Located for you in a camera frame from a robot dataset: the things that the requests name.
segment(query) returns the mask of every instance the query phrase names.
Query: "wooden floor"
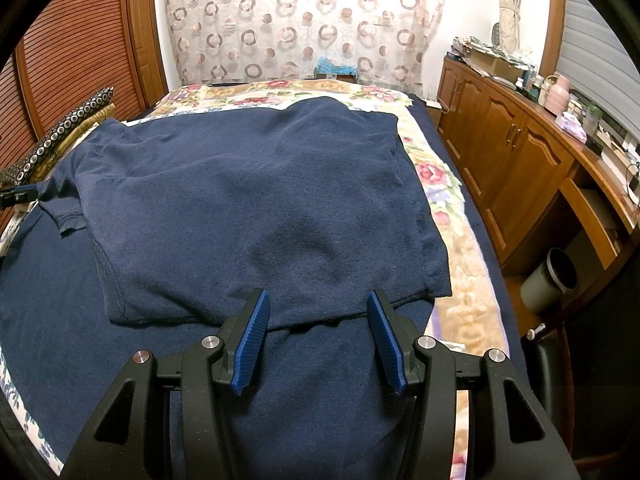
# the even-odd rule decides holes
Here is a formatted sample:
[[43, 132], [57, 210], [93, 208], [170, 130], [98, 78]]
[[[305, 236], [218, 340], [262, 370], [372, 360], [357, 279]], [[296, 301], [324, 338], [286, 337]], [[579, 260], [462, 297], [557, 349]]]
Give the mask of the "wooden floor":
[[504, 276], [504, 284], [507, 286], [507, 292], [518, 321], [518, 332], [521, 336], [525, 335], [530, 328], [537, 327], [541, 322], [541, 318], [528, 310], [522, 303], [520, 286], [525, 279], [526, 276]]

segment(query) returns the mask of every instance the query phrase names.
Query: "beige curtain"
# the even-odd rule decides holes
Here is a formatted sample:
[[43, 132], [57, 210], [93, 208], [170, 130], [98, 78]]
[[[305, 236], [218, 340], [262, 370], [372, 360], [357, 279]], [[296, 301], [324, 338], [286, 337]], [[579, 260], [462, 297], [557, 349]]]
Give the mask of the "beige curtain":
[[183, 84], [313, 77], [321, 56], [420, 93], [444, 0], [166, 0]]
[[520, 0], [500, 0], [500, 46], [508, 54], [520, 47]]

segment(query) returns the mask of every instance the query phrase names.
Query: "black and white patterned fabric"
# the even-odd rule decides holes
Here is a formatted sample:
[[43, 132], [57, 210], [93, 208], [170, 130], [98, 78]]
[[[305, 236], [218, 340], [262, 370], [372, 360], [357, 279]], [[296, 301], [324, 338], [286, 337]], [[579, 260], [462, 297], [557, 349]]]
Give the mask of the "black and white patterned fabric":
[[56, 146], [86, 118], [107, 106], [113, 98], [113, 86], [103, 88], [90, 99], [71, 110], [58, 124], [52, 127], [33, 147], [27, 156], [0, 171], [0, 189], [29, 184], [30, 177], [39, 161], [46, 160]]

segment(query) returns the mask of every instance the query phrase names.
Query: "blue gripper pad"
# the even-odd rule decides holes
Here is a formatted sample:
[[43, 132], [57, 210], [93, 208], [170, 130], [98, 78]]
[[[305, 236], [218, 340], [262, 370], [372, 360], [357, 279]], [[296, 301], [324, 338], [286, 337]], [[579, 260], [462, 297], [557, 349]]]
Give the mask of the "blue gripper pad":
[[404, 376], [404, 356], [375, 290], [370, 292], [367, 298], [367, 316], [373, 340], [385, 371], [386, 381], [396, 394], [402, 395], [407, 386], [407, 380]]
[[236, 395], [241, 395], [244, 387], [248, 386], [251, 381], [260, 346], [262, 346], [264, 335], [267, 332], [270, 315], [271, 301], [267, 291], [263, 290], [255, 302], [251, 317], [234, 355], [233, 376], [229, 387]]

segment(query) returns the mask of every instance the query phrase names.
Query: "cabinet handle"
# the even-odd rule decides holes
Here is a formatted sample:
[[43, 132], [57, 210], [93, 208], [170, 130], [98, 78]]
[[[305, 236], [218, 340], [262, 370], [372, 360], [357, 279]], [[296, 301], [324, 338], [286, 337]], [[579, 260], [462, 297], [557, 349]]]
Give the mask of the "cabinet handle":
[[509, 143], [509, 141], [511, 140], [511, 133], [513, 131], [513, 129], [516, 127], [515, 124], [511, 125], [511, 128], [509, 128], [509, 131], [507, 132], [507, 144]]
[[516, 147], [516, 142], [518, 141], [518, 138], [520, 137], [520, 134], [522, 133], [522, 128], [518, 128], [518, 131], [516, 132], [515, 136], [513, 137], [513, 142], [511, 143], [511, 151], [513, 151]]

